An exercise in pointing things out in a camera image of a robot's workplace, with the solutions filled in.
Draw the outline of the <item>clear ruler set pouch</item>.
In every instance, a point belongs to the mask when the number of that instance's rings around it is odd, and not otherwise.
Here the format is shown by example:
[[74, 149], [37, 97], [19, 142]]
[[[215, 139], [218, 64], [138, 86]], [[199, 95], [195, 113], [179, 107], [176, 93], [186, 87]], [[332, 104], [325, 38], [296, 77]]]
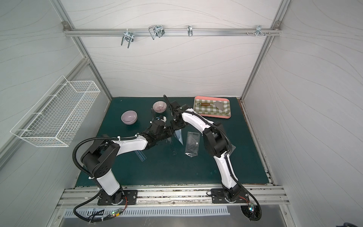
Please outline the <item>clear ruler set pouch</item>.
[[233, 151], [236, 149], [236, 146], [234, 146], [233, 144], [232, 144], [232, 148], [231, 148], [231, 150], [230, 150], [230, 153], [232, 154], [233, 153]]

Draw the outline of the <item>blue printed ruler set card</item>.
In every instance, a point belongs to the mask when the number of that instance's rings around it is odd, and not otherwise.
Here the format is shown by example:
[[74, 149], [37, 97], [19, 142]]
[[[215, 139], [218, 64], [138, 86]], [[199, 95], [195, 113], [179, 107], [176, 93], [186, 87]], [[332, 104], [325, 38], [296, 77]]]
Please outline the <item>blue printed ruler set card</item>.
[[175, 131], [175, 137], [183, 145], [182, 129]]

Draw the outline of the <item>clear blue straight ruler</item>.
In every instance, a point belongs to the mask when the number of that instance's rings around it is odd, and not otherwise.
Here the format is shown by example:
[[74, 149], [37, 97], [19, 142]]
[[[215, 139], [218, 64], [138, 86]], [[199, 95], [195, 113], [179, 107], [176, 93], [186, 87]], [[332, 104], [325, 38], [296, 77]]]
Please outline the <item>clear blue straight ruler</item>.
[[139, 157], [139, 159], [141, 160], [141, 162], [144, 162], [147, 159], [147, 157], [145, 156], [145, 154], [143, 153], [143, 151], [136, 150], [134, 152]]

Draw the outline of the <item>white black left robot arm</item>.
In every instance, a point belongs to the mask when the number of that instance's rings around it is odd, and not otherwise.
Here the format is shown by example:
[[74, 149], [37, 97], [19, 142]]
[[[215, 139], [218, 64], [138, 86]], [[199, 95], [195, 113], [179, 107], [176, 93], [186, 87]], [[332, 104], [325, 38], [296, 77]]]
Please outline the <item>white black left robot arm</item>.
[[132, 137], [121, 138], [104, 135], [85, 139], [77, 144], [72, 152], [72, 160], [81, 172], [88, 175], [95, 182], [99, 191], [91, 199], [73, 209], [76, 217], [88, 223], [96, 223], [111, 220], [122, 214], [125, 209], [117, 209], [106, 216], [102, 216], [102, 213], [97, 211], [85, 217], [79, 214], [78, 209], [97, 198], [111, 205], [128, 205], [129, 199], [112, 172], [117, 156], [137, 150], [150, 149], [159, 141], [174, 136], [179, 130], [178, 126], [178, 121], [175, 118], [169, 126], [166, 126], [165, 121], [157, 119], [152, 121], [145, 131]]

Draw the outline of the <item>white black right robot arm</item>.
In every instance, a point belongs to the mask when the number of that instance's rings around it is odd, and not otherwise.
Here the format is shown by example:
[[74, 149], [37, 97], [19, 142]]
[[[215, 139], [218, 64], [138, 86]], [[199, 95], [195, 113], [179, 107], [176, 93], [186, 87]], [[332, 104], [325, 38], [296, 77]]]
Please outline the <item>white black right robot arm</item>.
[[222, 124], [214, 123], [196, 113], [187, 105], [173, 106], [168, 97], [164, 99], [171, 111], [173, 120], [193, 126], [203, 135], [206, 151], [212, 156], [217, 164], [221, 175], [224, 198], [227, 202], [236, 202], [238, 198], [247, 202], [247, 211], [243, 214], [250, 221], [259, 221], [262, 218], [262, 208], [258, 200], [237, 179], [231, 161], [232, 144]]

